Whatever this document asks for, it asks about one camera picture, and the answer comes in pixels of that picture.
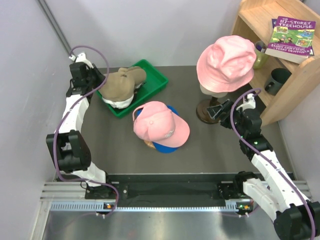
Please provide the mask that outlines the beige cap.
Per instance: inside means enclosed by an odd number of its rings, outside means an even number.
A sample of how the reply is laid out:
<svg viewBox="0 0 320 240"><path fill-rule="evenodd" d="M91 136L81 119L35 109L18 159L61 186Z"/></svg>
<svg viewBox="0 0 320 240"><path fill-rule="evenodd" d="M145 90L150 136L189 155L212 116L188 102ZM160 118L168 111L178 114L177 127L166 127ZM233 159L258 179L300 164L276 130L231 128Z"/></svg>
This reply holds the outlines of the beige cap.
<svg viewBox="0 0 320 240"><path fill-rule="evenodd" d="M125 109L146 79L146 71L139 66L120 67L117 72L108 75L106 83L98 91L102 100L112 108Z"/></svg>

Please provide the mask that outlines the pink bucket hat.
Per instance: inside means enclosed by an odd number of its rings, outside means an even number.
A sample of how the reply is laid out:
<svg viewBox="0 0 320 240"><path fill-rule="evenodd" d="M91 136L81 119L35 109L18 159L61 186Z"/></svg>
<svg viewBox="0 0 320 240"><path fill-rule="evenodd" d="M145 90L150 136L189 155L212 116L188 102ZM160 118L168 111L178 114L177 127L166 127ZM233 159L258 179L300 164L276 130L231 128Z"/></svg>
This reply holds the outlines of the pink bucket hat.
<svg viewBox="0 0 320 240"><path fill-rule="evenodd" d="M255 45L238 35L220 37L200 55L196 64L199 84L213 93L230 93L254 77Z"/></svg>

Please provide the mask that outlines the pink baseball cap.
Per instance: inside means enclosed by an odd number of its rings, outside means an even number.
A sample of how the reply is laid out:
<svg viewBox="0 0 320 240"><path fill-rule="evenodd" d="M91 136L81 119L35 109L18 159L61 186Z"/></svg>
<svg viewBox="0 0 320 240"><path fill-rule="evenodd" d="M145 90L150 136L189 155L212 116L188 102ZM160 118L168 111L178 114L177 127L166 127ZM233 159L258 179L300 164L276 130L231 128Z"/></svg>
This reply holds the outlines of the pink baseball cap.
<svg viewBox="0 0 320 240"><path fill-rule="evenodd" d="M144 141L179 148L190 136L188 123L161 101L149 101L132 113L133 132Z"/></svg>

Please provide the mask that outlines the blue baseball cap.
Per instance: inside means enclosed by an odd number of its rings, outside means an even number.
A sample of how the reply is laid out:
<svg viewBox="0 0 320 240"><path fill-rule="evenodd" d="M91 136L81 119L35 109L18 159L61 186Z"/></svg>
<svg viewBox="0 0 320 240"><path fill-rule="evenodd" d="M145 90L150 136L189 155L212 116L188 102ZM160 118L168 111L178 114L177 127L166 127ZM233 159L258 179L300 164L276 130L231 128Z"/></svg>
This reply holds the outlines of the blue baseball cap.
<svg viewBox="0 0 320 240"><path fill-rule="evenodd" d="M176 115L179 116L178 112L176 111L175 108L173 108L172 106L170 105L167 105L167 107L173 112L175 113ZM143 109L138 109L136 111L136 116L138 117L140 115L140 113L142 112ZM155 146L155 149L154 150L157 150L158 152L160 153L163 153L163 154L170 154L170 153L173 153L175 152L179 147L168 147L168 146L164 146L164 145L161 145L161 144L158 144L158 143L154 143L152 142Z"/></svg>

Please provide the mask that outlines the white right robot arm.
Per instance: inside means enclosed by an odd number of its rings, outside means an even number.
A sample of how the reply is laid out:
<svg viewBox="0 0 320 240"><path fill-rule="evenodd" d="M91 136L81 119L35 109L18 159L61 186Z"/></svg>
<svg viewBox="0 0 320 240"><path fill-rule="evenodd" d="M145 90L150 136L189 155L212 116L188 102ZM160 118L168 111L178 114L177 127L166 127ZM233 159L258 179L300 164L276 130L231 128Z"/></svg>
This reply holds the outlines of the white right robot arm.
<svg viewBox="0 0 320 240"><path fill-rule="evenodd" d="M261 133L262 120L254 95L243 97L240 106L227 99L206 111L212 120L237 134L241 151L266 181L263 184L252 172L239 172L233 180L234 194L253 199L272 221L279 239L319 237L320 203L310 200L296 187Z"/></svg>

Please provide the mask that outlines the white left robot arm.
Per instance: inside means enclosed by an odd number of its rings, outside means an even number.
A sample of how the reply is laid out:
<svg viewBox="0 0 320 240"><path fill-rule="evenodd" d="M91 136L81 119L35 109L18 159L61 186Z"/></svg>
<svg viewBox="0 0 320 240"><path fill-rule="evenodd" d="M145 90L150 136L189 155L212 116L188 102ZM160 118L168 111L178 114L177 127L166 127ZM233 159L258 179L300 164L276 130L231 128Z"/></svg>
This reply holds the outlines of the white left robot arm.
<svg viewBox="0 0 320 240"><path fill-rule="evenodd" d="M62 122L54 133L46 136L46 145L52 162L61 176L79 181L86 199L107 199L114 194L109 176L92 161L91 151L81 130L93 90L105 76L91 63L84 52L69 57L71 79L66 92Z"/></svg>

